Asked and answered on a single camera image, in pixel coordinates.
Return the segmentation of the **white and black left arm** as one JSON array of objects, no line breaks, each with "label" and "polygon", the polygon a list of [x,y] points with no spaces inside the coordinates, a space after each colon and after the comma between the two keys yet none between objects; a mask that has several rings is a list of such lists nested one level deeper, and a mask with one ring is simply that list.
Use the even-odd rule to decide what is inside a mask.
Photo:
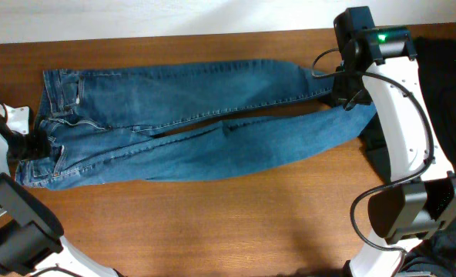
[{"label": "white and black left arm", "polygon": [[120,277],[74,247],[55,214],[10,176],[0,135],[0,275]]}]

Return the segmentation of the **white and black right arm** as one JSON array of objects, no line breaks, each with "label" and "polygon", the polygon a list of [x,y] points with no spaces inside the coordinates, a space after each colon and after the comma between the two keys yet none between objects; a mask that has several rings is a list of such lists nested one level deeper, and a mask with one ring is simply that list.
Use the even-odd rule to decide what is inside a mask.
[{"label": "white and black right arm", "polygon": [[342,62],[333,99],[346,110],[376,107],[391,170],[387,184],[362,195],[372,230],[344,271],[396,276],[410,250],[456,217],[456,172],[431,124],[407,28],[378,28],[361,6],[340,13],[334,31]]}]

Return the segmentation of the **black garment pile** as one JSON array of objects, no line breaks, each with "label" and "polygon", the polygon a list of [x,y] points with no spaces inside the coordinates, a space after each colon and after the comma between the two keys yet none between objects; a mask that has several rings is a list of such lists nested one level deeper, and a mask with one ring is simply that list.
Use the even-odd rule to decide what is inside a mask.
[{"label": "black garment pile", "polygon": [[[456,41],[416,38],[418,76],[431,124],[456,172]],[[456,217],[410,250],[398,275],[456,276]]]}]

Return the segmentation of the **blue denim jeans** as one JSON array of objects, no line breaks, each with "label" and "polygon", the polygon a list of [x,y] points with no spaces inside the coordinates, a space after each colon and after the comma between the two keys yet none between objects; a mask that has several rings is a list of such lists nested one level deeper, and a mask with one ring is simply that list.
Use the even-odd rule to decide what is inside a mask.
[{"label": "blue denim jeans", "polygon": [[243,112],[330,94],[292,62],[253,59],[45,71],[35,127],[51,147],[17,183],[54,190],[133,180],[227,179],[307,159],[355,139],[373,105],[295,117]]}]

